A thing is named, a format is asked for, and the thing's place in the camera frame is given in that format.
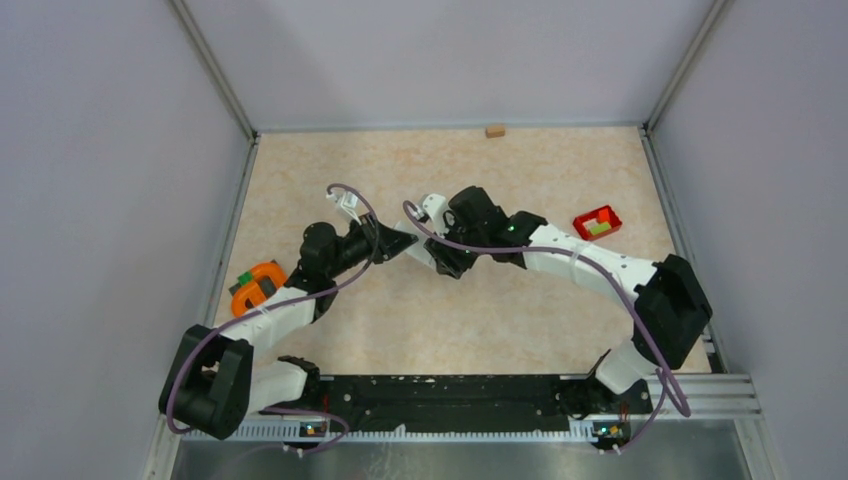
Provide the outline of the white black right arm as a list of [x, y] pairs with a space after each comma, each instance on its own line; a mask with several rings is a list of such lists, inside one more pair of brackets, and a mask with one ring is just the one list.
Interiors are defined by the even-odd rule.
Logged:
[[508, 215], [485, 189], [470, 186], [454, 197], [428, 194], [405, 202], [404, 212], [424, 236], [423, 260], [459, 279], [481, 256], [570, 280], [604, 295], [631, 317], [633, 333], [605, 354], [586, 385], [589, 404], [612, 412], [627, 390], [655, 374], [672, 402], [690, 413], [674, 373], [713, 316], [691, 263], [676, 254], [652, 261], [617, 253], [574, 236], [546, 218], [520, 210]]

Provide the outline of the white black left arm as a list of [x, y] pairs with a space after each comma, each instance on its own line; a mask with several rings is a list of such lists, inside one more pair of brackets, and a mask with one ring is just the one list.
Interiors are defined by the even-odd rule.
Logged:
[[284, 356], [257, 367], [255, 359], [321, 318], [340, 290], [339, 275], [392, 260], [417, 241], [370, 215], [351, 222], [344, 236], [326, 222], [309, 225], [296, 268], [269, 299], [215, 329], [196, 324], [185, 331], [158, 400], [160, 413], [177, 433], [194, 429], [223, 440], [246, 416], [268, 407], [314, 410], [321, 397], [315, 364]]

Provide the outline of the white remote control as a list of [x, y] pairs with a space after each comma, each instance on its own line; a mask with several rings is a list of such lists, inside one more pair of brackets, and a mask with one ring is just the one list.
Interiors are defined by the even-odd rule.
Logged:
[[429, 239], [427, 235], [422, 233], [418, 228], [414, 227], [408, 220], [398, 221], [394, 225], [394, 229], [412, 234], [416, 237], [416, 242], [408, 247], [404, 253], [412, 259], [426, 266], [430, 270], [436, 270], [436, 261], [432, 255], [424, 248], [425, 242]]

